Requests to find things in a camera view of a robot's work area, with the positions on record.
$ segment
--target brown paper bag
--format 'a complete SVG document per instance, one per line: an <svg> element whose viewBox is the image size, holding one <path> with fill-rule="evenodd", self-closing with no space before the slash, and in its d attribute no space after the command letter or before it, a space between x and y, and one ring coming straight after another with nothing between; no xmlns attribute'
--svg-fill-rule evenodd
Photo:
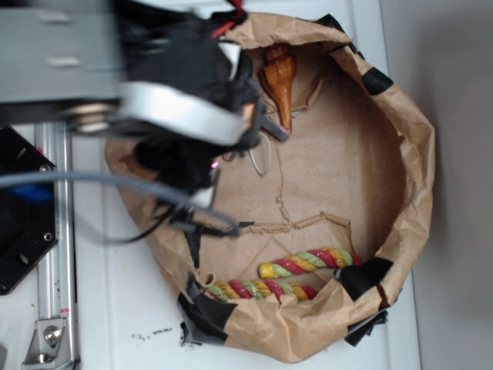
<svg viewBox="0 0 493 370"><path fill-rule="evenodd" d="M303 110L287 142L269 138L266 176L257 174L248 156L220 164L214 207L254 223L239 238L203 236L199 267L177 230L161 227L147 242L183 309L191 340L298 362L395 302L428 239L434 130L337 29L253 13L226 38L247 50L256 71L267 46L288 44L298 62L293 108ZM278 121L275 105L266 101ZM109 143L111 170L152 178L131 151L131 143ZM153 224L153 199L125 191L122 198L141 230ZM290 277L320 289L302 303L292 295L279 302L271 294L225 304L203 294L217 280L254 280L260 263L320 247L344 248L366 263L339 270L337 278L330 269Z"/></svg>

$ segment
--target black wire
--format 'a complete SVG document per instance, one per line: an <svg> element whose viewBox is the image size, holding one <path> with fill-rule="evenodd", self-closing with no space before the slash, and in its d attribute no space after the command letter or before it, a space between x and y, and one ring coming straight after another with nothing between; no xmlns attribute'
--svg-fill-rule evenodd
<svg viewBox="0 0 493 370"><path fill-rule="evenodd" d="M124 239L124 240L108 240L108 241L111 244L128 244L128 243L133 243L134 241L140 241L141 239L148 237L150 234L152 234L159 226L161 226L161 224L167 218L169 218L173 214L174 211L175 211L175 207L169 207L164 214L156 218L157 222L154 225L152 225L149 229L137 235L136 237L131 237L130 239Z"/></svg>

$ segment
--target multicolored rope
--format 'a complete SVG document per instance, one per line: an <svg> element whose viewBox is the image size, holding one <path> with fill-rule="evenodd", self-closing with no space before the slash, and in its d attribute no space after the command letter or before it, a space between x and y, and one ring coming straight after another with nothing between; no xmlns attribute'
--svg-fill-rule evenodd
<svg viewBox="0 0 493 370"><path fill-rule="evenodd" d="M231 280L218 281L207 288L207 292L212 298L218 301L238 298L256 298L258 300L268 297L274 293L277 300L283 294L294 294L298 301L309 301L314 299L317 291L309 285L300 286L295 283L276 283L272 280L237 281Z"/></svg>
<svg viewBox="0 0 493 370"><path fill-rule="evenodd" d="M262 279L288 278L294 274L313 272L323 267L342 268L362 264L363 261L355 253L341 248L321 248L261 264L259 275Z"/></svg>

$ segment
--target white table surface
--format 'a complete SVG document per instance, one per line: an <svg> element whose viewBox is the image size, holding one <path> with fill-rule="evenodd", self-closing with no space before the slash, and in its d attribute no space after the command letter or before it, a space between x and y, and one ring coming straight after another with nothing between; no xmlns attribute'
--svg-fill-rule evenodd
<svg viewBox="0 0 493 370"><path fill-rule="evenodd" d="M230 9L216 0L145 0L179 4L206 15ZM328 12L354 38L367 60L387 71L378 0L246 0L247 10L318 19ZM24 134L31 136L29 129ZM74 140L77 170L107 170L100 140ZM81 220L99 231L78 226ZM75 185L79 336L82 370L202 368L283 368L264 355L211 345L181 346L182 321L150 249L145 243L109 247L102 236L138 233L116 189L94 183ZM36 269L9 296L0 297L0 345L8 349L5 370L21 368L37 320ZM153 334L171 328L171 331ZM406 280L389 322L352 348L343 341L318 355L290 365L293 369L420 369L412 280Z"/></svg>

